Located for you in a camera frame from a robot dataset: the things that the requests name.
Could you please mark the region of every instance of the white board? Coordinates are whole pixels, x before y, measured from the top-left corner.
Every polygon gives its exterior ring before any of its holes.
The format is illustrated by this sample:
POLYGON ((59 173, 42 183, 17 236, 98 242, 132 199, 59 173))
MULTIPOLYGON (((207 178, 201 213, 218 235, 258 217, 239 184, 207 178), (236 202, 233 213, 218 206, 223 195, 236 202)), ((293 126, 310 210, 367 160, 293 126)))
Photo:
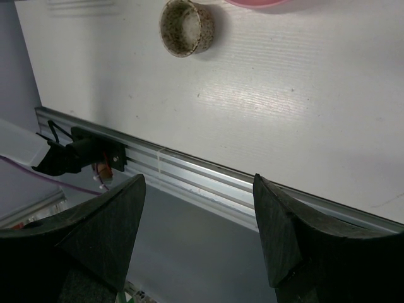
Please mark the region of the white board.
POLYGON ((164 0, 17 2, 42 104, 404 223, 404 1, 199 1, 217 35, 185 59, 164 0))

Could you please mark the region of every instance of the purple cable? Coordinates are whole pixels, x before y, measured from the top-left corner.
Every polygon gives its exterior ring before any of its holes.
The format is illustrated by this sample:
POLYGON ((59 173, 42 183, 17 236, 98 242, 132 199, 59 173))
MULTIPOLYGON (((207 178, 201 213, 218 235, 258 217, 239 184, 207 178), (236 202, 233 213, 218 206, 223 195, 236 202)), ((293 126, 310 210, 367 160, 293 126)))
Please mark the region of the purple cable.
POLYGON ((47 182, 49 182, 49 183, 57 184, 57 185, 60 185, 60 186, 66 186, 66 187, 68 187, 68 188, 75 189, 75 190, 77 190, 77 191, 81 191, 81 192, 86 193, 86 194, 93 194, 93 195, 96 195, 96 196, 100 196, 100 195, 102 194, 102 193, 99 193, 99 192, 97 192, 97 191, 91 191, 91 190, 89 190, 89 189, 81 188, 81 187, 74 186, 74 185, 71 185, 71 184, 67 184, 67 183, 64 183, 64 182, 61 182, 61 181, 57 181, 57 180, 54 180, 54 179, 46 178, 46 177, 44 177, 44 176, 42 176, 42 175, 39 175, 39 174, 36 174, 36 173, 32 172, 32 171, 29 170, 29 169, 26 169, 24 166, 22 166, 22 165, 20 165, 20 164, 18 164, 18 163, 16 163, 16 162, 14 162, 14 161, 12 161, 12 160, 10 160, 9 158, 6 158, 6 157, 4 157, 4 156, 0 156, 0 159, 3 160, 3 161, 5 161, 5 162, 7 162, 7 163, 9 163, 10 165, 12 165, 13 167, 15 167, 16 169, 18 169, 18 170, 20 170, 20 171, 22 171, 22 172, 24 172, 24 173, 26 173, 26 174, 28 174, 28 175, 32 175, 32 176, 34 176, 34 177, 36 177, 36 178, 38 178, 38 179, 47 181, 47 182))
POLYGON ((97 165, 97 164, 98 164, 98 163, 95 163, 95 164, 94 164, 94 174, 95 174, 95 177, 97 177, 98 180, 100 180, 101 186, 102 186, 103 188, 105 188, 107 191, 109 191, 109 188, 105 185, 105 183, 104 183, 103 180, 101 179, 100 173, 98 172, 98 165, 97 165))

